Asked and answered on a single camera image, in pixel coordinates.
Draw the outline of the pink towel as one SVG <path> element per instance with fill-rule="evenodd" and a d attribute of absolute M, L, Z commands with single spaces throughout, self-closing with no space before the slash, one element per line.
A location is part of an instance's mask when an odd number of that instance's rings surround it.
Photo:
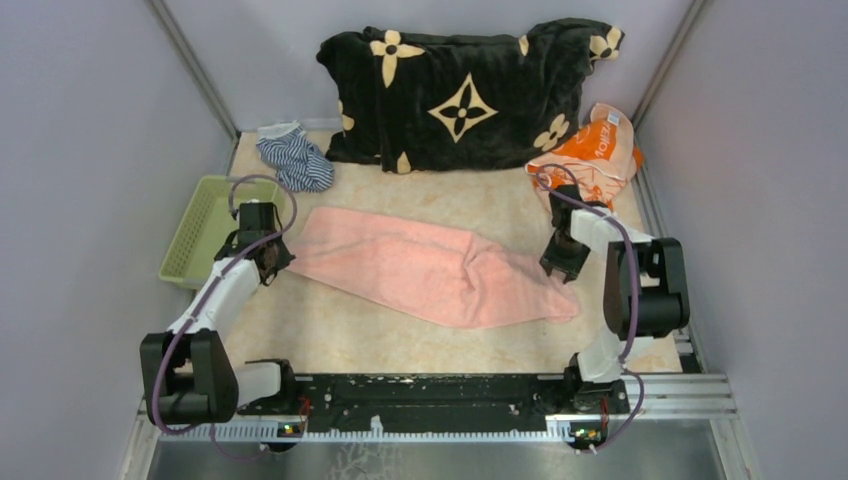
<path fill-rule="evenodd" d="M 568 322 L 580 312 L 533 257 L 469 230 L 316 207 L 290 249 L 290 271 L 440 326 Z"/>

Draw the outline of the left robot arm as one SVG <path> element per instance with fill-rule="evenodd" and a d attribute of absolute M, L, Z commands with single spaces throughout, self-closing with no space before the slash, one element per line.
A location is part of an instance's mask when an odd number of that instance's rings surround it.
<path fill-rule="evenodd" d="M 271 202 L 243 203 L 238 227 L 215 256 L 211 273 L 190 306 L 166 331 L 140 344 L 144 401 L 151 422 L 166 434 L 230 421 L 261 399 L 277 414 L 300 399 L 290 363 L 283 359 L 231 364 L 225 339 L 247 301 L 294 260 L 282 240 Z"/>

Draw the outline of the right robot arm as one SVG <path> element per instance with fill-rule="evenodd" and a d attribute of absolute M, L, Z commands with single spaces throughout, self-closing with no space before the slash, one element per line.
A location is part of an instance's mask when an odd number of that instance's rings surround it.
<path fill-rule="evenodd" d="M 553 234 L 539 263 L 564 282 L 578 278 L 592 253 L 605 259 L 601 307 L 604 328 L 565 370 L 563 398 L 580 413 L 628 409 L 622 375 L 628 357 L 687 325 L 690 304 L 681 243 L 622 223 L 574 185 L 548 193 Z"/>

